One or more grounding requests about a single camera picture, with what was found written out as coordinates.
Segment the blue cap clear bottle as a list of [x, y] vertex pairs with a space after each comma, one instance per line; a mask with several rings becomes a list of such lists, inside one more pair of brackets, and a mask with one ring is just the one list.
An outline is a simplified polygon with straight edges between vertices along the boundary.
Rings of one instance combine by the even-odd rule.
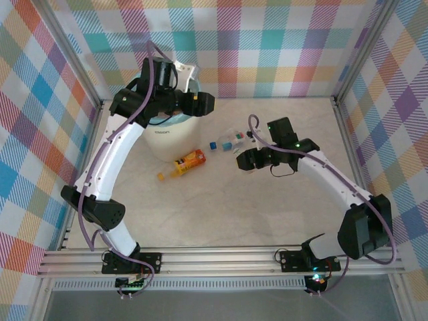
[[236, 153], [246, 142], [244, 132], [230, 128], [226, 130], [216, 141], [209, 143], [211, 150], [222, 150], [223, 152], [232, 151]]

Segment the white round waste bin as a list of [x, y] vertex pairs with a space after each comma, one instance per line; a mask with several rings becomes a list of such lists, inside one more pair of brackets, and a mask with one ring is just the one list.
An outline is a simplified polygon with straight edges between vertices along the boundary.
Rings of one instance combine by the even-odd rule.
[[165, 162], [174, 161], [197, 148], [200, 139], [199, 118], [191, 116], [185, 122], [168, 127], [148, 125], [142, 136], [155, 157]]

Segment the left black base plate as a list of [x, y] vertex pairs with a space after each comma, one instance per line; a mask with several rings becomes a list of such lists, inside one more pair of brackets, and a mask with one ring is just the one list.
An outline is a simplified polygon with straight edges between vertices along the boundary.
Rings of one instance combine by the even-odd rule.
[[[134, 253], [131, 256], [132, 259], [143, 261], [154, 268], [154, 272], [159, 274], [161, 271], [162, 254], [157, 252], [140, 252]], [[150, 268], [135, 263], [129, 259], [124, 259], [111, 251], [106, 251], [102, 256], [102, 274], [147, 274], [150, 272]]]

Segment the orange juice plastic bottle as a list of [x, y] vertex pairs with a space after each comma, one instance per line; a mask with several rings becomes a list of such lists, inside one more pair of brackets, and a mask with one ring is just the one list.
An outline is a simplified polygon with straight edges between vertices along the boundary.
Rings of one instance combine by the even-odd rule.
[[183, 176], [187, 172], [199, 167], [206, 162], [206, 157], [201, 149], [194, 150], [187, 156], [174, 160], [168, 164], [156, 177], [159, 181]]

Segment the right controller board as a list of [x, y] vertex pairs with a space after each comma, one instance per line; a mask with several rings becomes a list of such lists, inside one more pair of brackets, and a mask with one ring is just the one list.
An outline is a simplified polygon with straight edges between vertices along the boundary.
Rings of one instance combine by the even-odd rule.
[[319, 274], [313, 276], [305, 276], [305, 292], [309, 294], [317, 294], [318, 292], [324, 292], [328, 286], [328, 280]]

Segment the right aluminium frame post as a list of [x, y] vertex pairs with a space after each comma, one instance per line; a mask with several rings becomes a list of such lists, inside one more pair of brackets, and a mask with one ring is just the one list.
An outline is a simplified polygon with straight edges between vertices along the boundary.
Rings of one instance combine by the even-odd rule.
[[346, 63], [340, 79], [332, 93], [332, 101], [339, 104], [350, 91], [357, 75], [360, 73], [365, 61], [371, 54], [391, 15], [400, 0], [377, 0], [369, 17], [368, 27], [364, 26], [355, 43], [356, 48], [350, 55], [350, 61]]

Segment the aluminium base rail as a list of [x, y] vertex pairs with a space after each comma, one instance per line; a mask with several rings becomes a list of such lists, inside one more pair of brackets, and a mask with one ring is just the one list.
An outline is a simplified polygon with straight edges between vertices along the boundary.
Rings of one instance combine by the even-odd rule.
[[[146, 247], [162, 254], [158, 277], [280, 276], [274, 259], [279, 247]], [[45, 253], [37, 276], [42, 278], [102, 277], [105, 248], [63, 249]]]

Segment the turquoise plastic bin liner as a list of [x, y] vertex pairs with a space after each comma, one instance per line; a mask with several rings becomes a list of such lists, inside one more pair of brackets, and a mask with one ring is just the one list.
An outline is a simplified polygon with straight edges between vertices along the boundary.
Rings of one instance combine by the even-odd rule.
[[[166, 89], [166, 90], [160, 90], [156, 89], [153, 90], [153, 99], [155, 98], [163, 98], [166, 93], [169, 93], [172, 89]], [[168, 127], [176, 124], [180, 124], [182, 122], [187, 121], [190, 119], [190, 116], [184, 115], [181, 111], [174, 111], [173, 114], [170, 116], [168, 114], [159, 112], [157, 116], [152, 117], [150, 121], [148, 122], [149, 126], [159, 126], [159, 127]]]

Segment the aluminium frame post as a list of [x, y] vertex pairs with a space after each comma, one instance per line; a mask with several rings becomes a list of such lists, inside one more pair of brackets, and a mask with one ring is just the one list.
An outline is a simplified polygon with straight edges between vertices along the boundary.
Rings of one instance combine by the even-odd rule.
[[339, 104], [350, 91], [357, 75], [360, 73], [365, 61], [371, 54], [391, 15], [400, 0], [377, 0], [369, 17], [368, 27], [364, 26], [355, 43], [356, 48], [350, 55], [350, 61], [346, 63], [340, 79], [332, 93], [332, 101]]
[[57, 19], [54, 11], [51, 9], [47, 0], [31, 0], [35, 5], [41, 18], [47, 25], [47, 28], [51, 32], [53, 38], [61, 49], [65, 59], [70, 64], [71, 68], [76, 74], [76, 77], [81, 82], [83, 89], [89, 95], [91, 101], [95, 103], [98, 109], [102, 109], [103, 99], [101, 99], [92, 84], [88, 74], [86, 73], [76, 51], [74, 50], [68, 36], [62, 28], [59, 20]]

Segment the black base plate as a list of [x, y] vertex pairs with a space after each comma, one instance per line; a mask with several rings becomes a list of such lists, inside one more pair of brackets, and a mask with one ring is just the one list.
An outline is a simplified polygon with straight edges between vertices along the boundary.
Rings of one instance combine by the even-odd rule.
[[[132, 259], [143, 261], [154, 268], [154, 272], [159, 274], [161, 271], [162, 254], [157, 252], [140, 252], [134, 253], [131, 256]], [[124, 259], [111, 251], [106, 251], [102, 256], [102, 274], [147, 274], [150, 272], [150, 268], [135, 263], [129, 259]]]
[[280, 251], [282, 272], [339, 272], [342, 268], [337, 257], [316, 259], [305, 257], [302, 251]]

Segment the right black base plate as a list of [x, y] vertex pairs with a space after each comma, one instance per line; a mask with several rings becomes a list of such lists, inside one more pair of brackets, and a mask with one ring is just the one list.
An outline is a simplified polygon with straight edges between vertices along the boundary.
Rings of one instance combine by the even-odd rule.
[[342, 268], [337, 257], [316, 259], [305, 257], [302, 251], [280, 251], [282, 272], [339, 272]]

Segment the aluminium side rail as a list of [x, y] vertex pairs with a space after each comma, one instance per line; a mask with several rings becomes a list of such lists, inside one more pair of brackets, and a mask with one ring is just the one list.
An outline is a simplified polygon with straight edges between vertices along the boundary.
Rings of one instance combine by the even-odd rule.
[[[80, 175], [84, 172], [84, 169], [86, 168], [91, 154], [94, 147], [94, 141], [97, 136], [98, 127], [100, 125], [100, 121], [102, 118], [102, 113], [105, 105], [105, 100], [101, 100], [100, 104], [96, 107], [96, 112], [94, 114], [94, 122], [93, 125], [90, 127], [90, 131], [88, 132], [88, 139], [86, 143], [86, 147], [84, 149], [84, 157], [82, 161], [80, 162], [80, 167], [78, 169], [78, 174], [76, 175], [76, 178], [78, 179]], [[67, 247], [67, 241], [68, 241], [68, 234], [71, 231], [73, 220], [74, 220], [74, 209], [67, 205], [67, 211], [64, 216], [64, 222], [62, 224], [62, 229], [60, 231], [60, 236], [58, 239], [58, 243], [56, 245], [56, 250], [61, 251]]]
[[344, 112], [336, 98], [331, 97], [330, 101], [355, 180], [355, 187], [350, 192], [351, 200], [345, 205], [338, 240], [348, 256], [359, 259], [390, 243], [391, 202], [382, 194], [374, 196], [364, 189], [366, 184], [363, 182], [362, 169], [344, 122]]

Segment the right aluminium side rail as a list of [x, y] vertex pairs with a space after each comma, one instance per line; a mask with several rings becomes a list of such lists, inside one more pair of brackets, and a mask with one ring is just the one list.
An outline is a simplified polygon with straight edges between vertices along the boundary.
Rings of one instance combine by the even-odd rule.
[[362, 169], [344, 122], [344, 112], [336, 98], [331, 97], [330, 101], [355, 180], [355, 187], [350, 192], [351, 200], [345, 205], [338, 240], [348, 256], [359, 259], [390, 243], [391, 202], [382, 194], [374, 196], [364, 189], [366, 184], [363, 182]]

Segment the left aluminium frame post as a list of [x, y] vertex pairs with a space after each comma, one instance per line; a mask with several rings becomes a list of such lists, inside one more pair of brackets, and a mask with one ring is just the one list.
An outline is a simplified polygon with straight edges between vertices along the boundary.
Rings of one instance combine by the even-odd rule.
[[81, 82], [83, 89], [89, 95], [91, 101], [95, 103], [98, 109], [102, 109], [103, 99], [101, 99], [92, 84], [88, 74], [86, 73], [76, 51], [74, 50], [68, 36], [62, 28], [59, 20], [57, 19], [54, 11], [51, 9], [47, 0], [31, 0], [35, 5], [41, 18], [47, 25], [47, 28], [51, 32], [53, 38], [61, 49], [65, 59], [70, 64], [71, 68], [76, 74], [76, 77]]

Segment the left aluminium side rail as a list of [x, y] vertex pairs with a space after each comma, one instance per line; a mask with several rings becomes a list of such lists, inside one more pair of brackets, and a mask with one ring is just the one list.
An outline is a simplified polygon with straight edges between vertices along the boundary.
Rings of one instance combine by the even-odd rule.
[[[90, 127], [90, 131], [88, 132], [88, 139], [86, 143], [86, 147], [84, 149], [84, 157], [82, 161], [80, 162], [80, 167], [78, 169], [78, 174], [76, 175], [76, 178], [78, 179], [80, 175], [84, 172], [84, 169], [86, 168], [91, 154], [94, 147], [94, 141], [97, 136], [98, 127], [100, 125], [100, 121], [102, 118], [102, 113], [105, 105], [105, 100], [101, 100], [100, 104], [96, 107], [96, 112], [94, 114], [94, 122], [93, 125]], [[67, 211], [64, 216], [64, 222], [62, 224], [62, 229], [60, 231], [60, 236], [58, 239], [58, 243], [56, 245], [56, 250], [61, 251], [67, 247], [67, 241], [68, 241], [68, 234], [71, 231], [73, 220], [74, 220], [74, 209], [67, 205]]]

